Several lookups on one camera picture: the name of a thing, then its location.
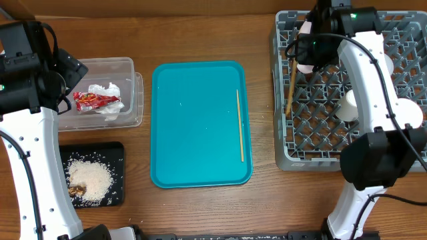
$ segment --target crumpled paper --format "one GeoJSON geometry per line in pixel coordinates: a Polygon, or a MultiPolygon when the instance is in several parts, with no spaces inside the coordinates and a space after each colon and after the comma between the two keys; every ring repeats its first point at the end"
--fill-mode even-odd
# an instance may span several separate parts
{"type": "MultiPolygon", "coordinates": [[[[105,89],[104,87],[98,85],[98,84],[92,84],[89,86],[89,93],[95,93],[99,95],[104,95],[108,97],[120,97],[120,88],[113,83],[109,83],[109,87],[105,89]]],[[[114,115],[108,115],[105,116],[106,121],[114,121],[117,119],[120,113],[120,109],[124,108],[125,105],[120,101],[117,103],[112,103],[110,105],[107,105],[105,107],[102,107],[100,109],[94,109],[95,112],[100,114],[108,114],[108,113],[117,113],[114,115]]]]}

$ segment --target chopstick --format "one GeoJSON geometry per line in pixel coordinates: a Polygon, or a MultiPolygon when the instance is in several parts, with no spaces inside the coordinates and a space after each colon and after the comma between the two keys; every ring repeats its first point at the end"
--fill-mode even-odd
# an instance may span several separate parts
{"type": "Polygon", "coordinates": [[[245,161],[243,156],[243,139],[242,139],[242,119],[240,118],[240,101],[239,101],[239,89],[236,89],[236,94],[238,97],[238,116],[239,116],[239,134],[240,134],[240,155],[242,156],[242,162],[245,161]]]}
{"type": "Polygon", "coordinates": [[[296,59],[294,59],[294,62],[292,63],[291,83],[289,85],[288,104],[286,105],[286,116],[289,116],[289,113],[291,113],[292,95],[294,94],[297,64],[298,62],[296,59]]]}

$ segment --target wooden surface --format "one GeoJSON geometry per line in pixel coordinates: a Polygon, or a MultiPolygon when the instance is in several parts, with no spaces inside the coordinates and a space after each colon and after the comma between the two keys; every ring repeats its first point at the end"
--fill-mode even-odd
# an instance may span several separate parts
{"type": "MultiPolygon", "coordinates": [[[[316,0],[0,0],[18,18],[157,17],[184,15],[268,14],[281,10],[311,10],[316,0]]],[[[353,0],[355,7],[427,11],[423,0],[353,0]]]]}
{"type": "MultiPolygon", "coordinates": [[[[77,58],[131,57],[144,77],[137,128],[60,133],[60,144],[120,141],[125,146],[125,202],[79,209],[84,227],[138,224],[146,233],[285,233],[319,229],[334,208],[341,173],[286,172],[274,161],[273,85],[268,34],[274,15],[76,19],[49,21],[59,46],[77,58]],[[232,59],[242,64],[250,108],[254,174],[245,185],[164,190],[149,176],[151,75],[162,63],[232,59]]],[[[19,210],[9,160],[0,148],[0,238],[17,239],[19,210]]],[[[390,193],[427,200],[426,174],[411,173],[390,193]]],[[[383,239],[427,239],[427,208],[381,199],[366,229],[383,239]]]]}

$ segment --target tabletop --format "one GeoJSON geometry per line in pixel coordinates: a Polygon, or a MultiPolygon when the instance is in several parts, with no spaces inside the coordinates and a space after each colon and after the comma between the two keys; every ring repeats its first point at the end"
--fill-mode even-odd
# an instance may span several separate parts
{"type": "MultiPolygon", "coordinates": [[[[83,227],[139,225],[146,233],[253,234],[317,230],[333,210],[340,172],[289,172],[274,161],[274,97],[268,35],[274,15],[54,20],[60,48],[76,58],[131,57],[144,78],[139,127],[59,134],[61,145],[120,141],[125,147],[125,200],[78,209],[83,227]],[[149,176],[151,75],[162,63],[235,60],[244,68],[254,174],[244,185],[160,189],[149,176]]],[[[0,236],[19,237],[19,209],[9,160],[0,148],[0,236]]],[[[388,192],[425,201],[425,173],[410,173],[388,192]]],[[[382,239],[427,239],[427,208],[381,199],[365,224],[382,239]]]]}

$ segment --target teal tray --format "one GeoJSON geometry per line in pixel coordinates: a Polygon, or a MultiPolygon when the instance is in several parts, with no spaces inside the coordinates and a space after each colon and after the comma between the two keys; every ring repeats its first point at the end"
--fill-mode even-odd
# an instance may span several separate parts
{"type": "Polygon", "coordinates": [[[249,180],[253,166],[248,100],[239,63],[160,65],[152,87],[150,174],[158,187],[237,185],[249,180]]]}

